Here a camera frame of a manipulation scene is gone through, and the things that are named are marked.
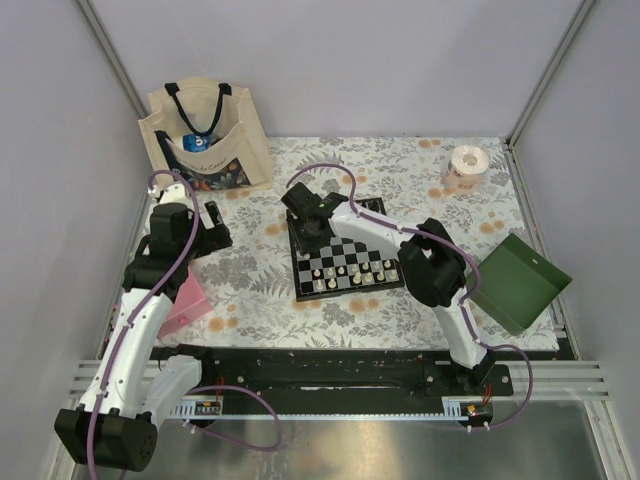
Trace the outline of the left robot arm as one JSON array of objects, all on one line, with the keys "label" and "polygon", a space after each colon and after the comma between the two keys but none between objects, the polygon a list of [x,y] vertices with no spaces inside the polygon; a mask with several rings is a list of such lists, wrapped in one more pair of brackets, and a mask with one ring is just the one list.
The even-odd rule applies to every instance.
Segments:
[{"label": "left robot arm", "polygon": [[90,386],[74,409],[62,409],[54,430],[78,464],[143,471],[154,453],[158,431],[190,390],[205,395],[217,372],[198,347],[174,354],[150,384],[143,379],[156,337],[169,317],[190,262],[231,246],[217,204],[200,217],[179,202],[156,205],[124,275],[118,319]]}]

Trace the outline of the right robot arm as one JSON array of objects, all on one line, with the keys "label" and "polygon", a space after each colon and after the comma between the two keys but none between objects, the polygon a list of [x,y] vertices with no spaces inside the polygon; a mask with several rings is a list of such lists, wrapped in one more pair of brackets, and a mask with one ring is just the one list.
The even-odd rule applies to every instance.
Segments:
[{"label": "right robot arm", "polygon": [[491,382],[482,363],[487,348],[467,310],[465,270],[471,260],[451,240],[443,225],[429,219],[416,226],[331,193],[322,198],[298,182],[281,198],[298,252],[315,253],[334,238],[360,242],[399,263],[405,286],[419,303],[432,308],[448,341],[451,360],[459,365],[455,383],[475,396]]}]

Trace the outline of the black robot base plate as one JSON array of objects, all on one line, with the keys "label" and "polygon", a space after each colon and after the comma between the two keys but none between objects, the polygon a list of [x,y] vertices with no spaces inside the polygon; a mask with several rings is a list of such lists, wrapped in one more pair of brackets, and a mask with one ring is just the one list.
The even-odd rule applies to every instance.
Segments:
[{"label": "black robot base plate", "polygon": [[156,347],[151,358],[201,360],[201,385],[212,387],[225,416],[415,415],[441,413],[443,398],[510,397],[508,367],[496,362],[466,374],[445,352]]}]

